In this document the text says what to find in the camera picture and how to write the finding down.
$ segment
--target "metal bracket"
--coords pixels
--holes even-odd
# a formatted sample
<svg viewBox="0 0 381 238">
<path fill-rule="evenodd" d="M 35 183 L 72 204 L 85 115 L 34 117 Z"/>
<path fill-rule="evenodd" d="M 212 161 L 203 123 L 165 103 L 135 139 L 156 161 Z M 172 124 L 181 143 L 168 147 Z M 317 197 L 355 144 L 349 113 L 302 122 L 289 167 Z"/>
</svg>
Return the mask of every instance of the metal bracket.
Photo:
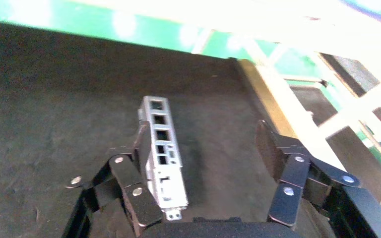
<svg viewBox="0 0 381 238">
<path fill-rule="evenodd" d="M 138 110 L 149 122 L 151 151 L 145 165 L 148 188 L 169 221 L 180 220 L 188 206 L 182 161 L 167 98 L 145 96 Z"/>
</svg>

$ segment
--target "rectangular cutout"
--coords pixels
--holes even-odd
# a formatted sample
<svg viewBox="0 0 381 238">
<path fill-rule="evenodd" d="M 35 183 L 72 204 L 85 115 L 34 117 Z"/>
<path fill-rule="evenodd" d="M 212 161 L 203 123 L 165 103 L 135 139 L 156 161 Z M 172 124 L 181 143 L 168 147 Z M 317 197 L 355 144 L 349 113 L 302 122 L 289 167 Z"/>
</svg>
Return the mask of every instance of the rectangular cutout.
<svg viewBox="0 0 381 238">
<path fill-rule="evenodd" d="M 166 120 L 165 120 L 164 116 L 154 115 L 154 123 L 165 125 L 166 124 Z"/>
<path fill-rule="evenodd" d="M 161 101 L 151 101 L 151 109 L 163 110 L 163 103 Z"/>
<path fill-rule="evenodd" d="M 164 154 L 164 146 L 162 145 L 157 145 L 157 152 L 159 154 Z"/>
<path fill-rule="evenodd" d="M 169 133 L 166 130 L 156 130 L 157 140 L 169 140 Z"/>
<path fill-rule="evenodd" d="M 167 164 L 166 156 L 164 156 L 164 155 L 160 155 L 160 156 L 158 156 L 158 162 L 159 162 L 161 165 L 166 165 L 166 164 Z"/>
</svg>

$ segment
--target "metal tab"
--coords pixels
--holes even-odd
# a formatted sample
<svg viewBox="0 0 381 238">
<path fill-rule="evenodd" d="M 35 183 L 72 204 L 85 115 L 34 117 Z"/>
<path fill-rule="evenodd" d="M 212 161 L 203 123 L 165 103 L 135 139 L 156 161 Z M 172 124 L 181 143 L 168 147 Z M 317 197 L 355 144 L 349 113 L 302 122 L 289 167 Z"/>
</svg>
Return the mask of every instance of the metal tab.
<svg viewBox="0 0 381 238">
<path fill-rule="evenodd" d="M 275 191 L 267 221 L 277 222 L 294 230 L 302 193 L 303 189 L 300 187 L 280 183 Z"/>
<path fill-rule="evenodd" d="M 280 181 L 304 188 L 309 169 L 310 159 L 307 156 L 290 155 Z"/>
</svg>

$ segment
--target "screw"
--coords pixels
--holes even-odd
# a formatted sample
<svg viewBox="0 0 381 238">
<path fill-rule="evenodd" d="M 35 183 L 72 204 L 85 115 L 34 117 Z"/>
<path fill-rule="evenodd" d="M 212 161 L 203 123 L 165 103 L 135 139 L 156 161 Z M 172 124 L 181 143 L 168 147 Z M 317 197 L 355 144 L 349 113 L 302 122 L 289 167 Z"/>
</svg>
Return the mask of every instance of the screw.
<svg viewBox="0 0 381 238">
<path fill-rule="evenodd" d="M 116 158 L 115 159 L 115 163 L 120 163 L 122 162 L 124 159 L 122 157 L 119 157 L 119 158 Z"/>
<path fill-rule="evenodd" d="M 293 191 L 293 189 L 290 188 L 290 187 L 284 187 L 283 190 L 284 190 L 284 193 L 287 194 L 287 195 L 289 195 L 289 196 L 293 196 L 293 195 L 294 195 L 294 191 Z"/>
<path fill-rule="evenodd" d="M 76 184 L 81 181 L 81 176 L 75 177 L 71 180 L 71 184 Z"/>
<path fill-rule="evenodd" d="M 132 191 L 132 195 L 134 195 L 134 196 L 139 196 L 139 195 L 141 195 L 142 194 L 142 188 L 136 188 L 136 189 L 134 189 L 133 191 Z"/>
<path fill-rule="evenodd" d="M 299 162 L 303 162 L 305 159 L 303 159 L 302 157 L 300 156 L 296 156 L 294 159 L 296 159 L 297 161 Z"/>
<path fill-rule="evenodd" d="M 346 182 L 354 182 L 354 179 L 350 176 L 343 176 L 342 179 Z"/>
</svg>

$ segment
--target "silver metal bracket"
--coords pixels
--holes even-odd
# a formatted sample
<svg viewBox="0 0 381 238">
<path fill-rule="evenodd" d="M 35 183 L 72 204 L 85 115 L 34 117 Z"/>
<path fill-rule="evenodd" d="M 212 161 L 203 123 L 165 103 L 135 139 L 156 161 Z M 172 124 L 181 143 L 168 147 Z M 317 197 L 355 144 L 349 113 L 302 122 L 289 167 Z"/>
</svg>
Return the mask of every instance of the silver metal bracket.
<svg viewBox="0 0 381 238">
<path fill-rule="evenodd" d="M 186 209 L 188 198 L 167 98 L 145 96 L 138 117 L 151 127 L 151 152 L 145 166 L 148 188 L 167 220 L 180 220 L 180 210 Z"/>
</svg>

